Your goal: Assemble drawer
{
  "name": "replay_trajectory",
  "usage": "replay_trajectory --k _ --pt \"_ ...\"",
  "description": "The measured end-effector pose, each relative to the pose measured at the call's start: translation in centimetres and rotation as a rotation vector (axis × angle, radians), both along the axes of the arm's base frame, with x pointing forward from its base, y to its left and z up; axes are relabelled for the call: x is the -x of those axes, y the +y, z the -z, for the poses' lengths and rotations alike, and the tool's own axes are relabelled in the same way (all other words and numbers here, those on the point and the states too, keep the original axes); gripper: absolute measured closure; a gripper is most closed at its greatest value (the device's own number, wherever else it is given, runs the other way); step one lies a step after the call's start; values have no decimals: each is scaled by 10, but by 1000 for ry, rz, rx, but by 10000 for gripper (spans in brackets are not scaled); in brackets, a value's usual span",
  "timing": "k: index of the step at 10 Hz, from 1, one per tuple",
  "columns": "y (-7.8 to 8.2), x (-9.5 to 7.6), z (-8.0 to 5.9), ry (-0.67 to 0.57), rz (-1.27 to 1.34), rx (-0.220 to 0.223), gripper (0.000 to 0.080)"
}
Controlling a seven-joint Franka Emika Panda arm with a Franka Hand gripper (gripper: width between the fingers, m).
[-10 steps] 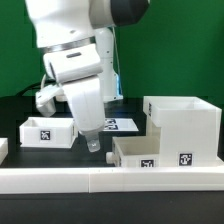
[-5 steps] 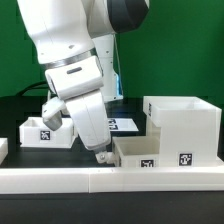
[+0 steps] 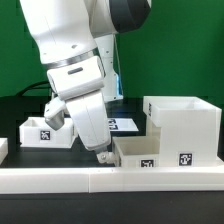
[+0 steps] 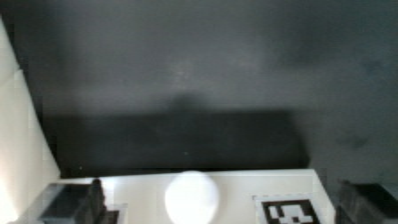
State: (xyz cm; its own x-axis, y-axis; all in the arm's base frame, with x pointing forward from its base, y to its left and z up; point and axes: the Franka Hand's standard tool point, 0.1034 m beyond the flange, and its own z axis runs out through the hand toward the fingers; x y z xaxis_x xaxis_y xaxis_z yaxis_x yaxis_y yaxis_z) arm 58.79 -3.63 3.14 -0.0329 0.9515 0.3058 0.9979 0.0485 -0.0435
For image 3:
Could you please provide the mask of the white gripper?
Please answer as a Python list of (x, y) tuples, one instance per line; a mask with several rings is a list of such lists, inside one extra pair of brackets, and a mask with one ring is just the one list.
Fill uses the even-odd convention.
[[(102, 149), (110, 144), (111, 135), (101, 90), (67, 100), (66, 107), (87, 150)], [(115, 161), (113, 152), (101, 151), (96, 156), (101, 164), (113, 164)]]

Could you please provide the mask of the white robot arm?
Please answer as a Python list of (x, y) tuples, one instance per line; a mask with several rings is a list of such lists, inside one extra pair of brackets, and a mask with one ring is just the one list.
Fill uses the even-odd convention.
[(96, 39), (140, 28), (152, 0), (19, 1), (55, 94), (45, 106), (45, 122), (59, 130), (68, 113), (84, 147), (109, 162), (105, 69)]

